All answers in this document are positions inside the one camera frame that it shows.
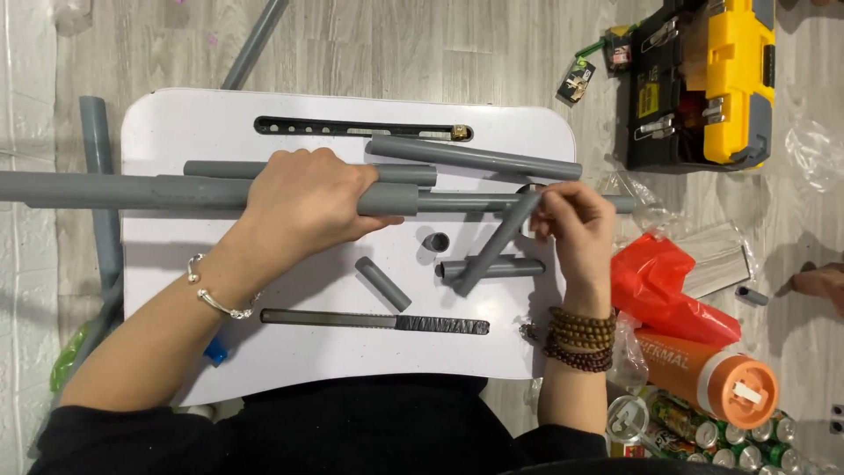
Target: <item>silver bangle bracelet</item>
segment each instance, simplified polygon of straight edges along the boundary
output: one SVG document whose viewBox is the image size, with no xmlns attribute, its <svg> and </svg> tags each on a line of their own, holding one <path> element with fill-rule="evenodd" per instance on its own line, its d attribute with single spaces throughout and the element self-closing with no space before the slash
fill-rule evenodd
<svg viewBox="0 0 844 475">
<path fill-rule="evenodd" d="M 199 262 L 200 260 L 202 260 L 203 257 L 205 257 L 205 254 L 197 254 L 197 255 L 191 257 L 187 261 L 187 282 L 188 283 L 195 284 L 195 283 L 199 282 L 199 274 L 195 274 L 193 272 L 193 265 L 196 264 L 197 262 Z M 248 319 L 250 316 L 252 316 L 252 309 L 251 308 L 247 308 L 246 310 L 232 310 L 230 308 L 226 308 L 226 307 L 220 305 L 219 302 L 217 302 L 213 297 L 211 297 L 211 294 L 209 294 L 208 290 L 206 290 L 206 289 L 201 288 L 201 289 L 197 290 L 197 297 L 201 298 L 203 301 L 205 301 L 205 303 L 207 303 L 208 305 L 216 308 L 220 312 L 225 312 L 225 313 L 229 314 L 229 316 L 233 319 L 242 320 L 242 319 Z M 252 300 L 250 300 L 249 304 L 252 305 L 253 303 L 255 303 L 255 301 L 258 300 L 259 297 L 261 297 L 261 292 L 259 292 Z"/>
</svg>

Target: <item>black sleeve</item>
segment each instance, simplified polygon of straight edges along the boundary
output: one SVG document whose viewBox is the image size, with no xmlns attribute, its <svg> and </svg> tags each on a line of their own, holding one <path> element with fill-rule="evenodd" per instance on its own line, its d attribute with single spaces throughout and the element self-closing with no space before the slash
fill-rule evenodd
<svg viewBox="0 0 844 475">
<path fill-rule="evenodd" d="M 168 407 L 108 412 L 59 407 L 38 440 L 30 475 L 214 473 L 225 443 L 211 421 Z"/>
<path fill-rule="evenodd" d="M 516 438 L 516 443 L 538 464 L 607 456 L 607 441 L 602 435 L 555 424 L 526 432 Z"/>
</svg>

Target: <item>green plastic bag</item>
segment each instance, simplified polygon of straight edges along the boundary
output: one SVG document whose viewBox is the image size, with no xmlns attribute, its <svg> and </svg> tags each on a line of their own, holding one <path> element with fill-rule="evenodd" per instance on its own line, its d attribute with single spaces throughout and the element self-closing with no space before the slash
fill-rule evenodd
<svg viewBox="0 0 844 475">
<path fill-rule="evenodd" d="M 50 391 L 57 393 L 66 382 L 68 373 L 70 373 L 70 370 L 73 367 L 73 360 L 76 358 L 76 352 L 79 350 L 79 347 L 82 346 L 82 342 L 85 341 L 85 337 L 87 335 L 88 322 L 85 322 L 79 326 L 79 329 L 76 330 L 76 333 L 74 333 L 70 338 L 68 344 L 62 349 L 62 352 L 59 353 L 58 358 L 56 358 L 56 362 L 53 364 L 53 369 L 50 371 Z"/>
</svg>

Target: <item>hand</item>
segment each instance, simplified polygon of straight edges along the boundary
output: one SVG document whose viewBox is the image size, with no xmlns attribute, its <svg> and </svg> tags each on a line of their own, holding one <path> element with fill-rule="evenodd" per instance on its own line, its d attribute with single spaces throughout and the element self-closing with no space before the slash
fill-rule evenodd
<svg viewBox="0 0 844 475">
<path fill-rule="evenodd" d="M 615 207 L 581 182 L 543 189 L 531 230 L 540 242 L 554 236 L 566 281 L 563 309 L 593 318 L 609 316 L 609 259 Z"/>
<path fill-rule="evenodd" d="M 358 199 L 377 179 L 373 166 L 347 165 L 329 149 L 277 151 L 252 183 L 232 233 L 249 237 L 241 246 L 257 256 L 269 282 L 305 257 L 402 223 L 399 216 L 358 216 Z"/>
</svg>

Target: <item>red plastic bag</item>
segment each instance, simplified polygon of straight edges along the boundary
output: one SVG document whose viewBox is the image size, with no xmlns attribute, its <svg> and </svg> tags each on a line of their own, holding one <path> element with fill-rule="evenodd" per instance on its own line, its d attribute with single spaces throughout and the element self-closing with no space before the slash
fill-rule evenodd
<svg viewBox="0 0 844 475">
<path fill-rule="evenodd" d="M 682 293 L 693 267 L 683 249 L 646 232 L 610 263 L 613 306 L 665 336 L 714 347 L 735 343 L 741 338 L 736 319 Z"/>
</svg>

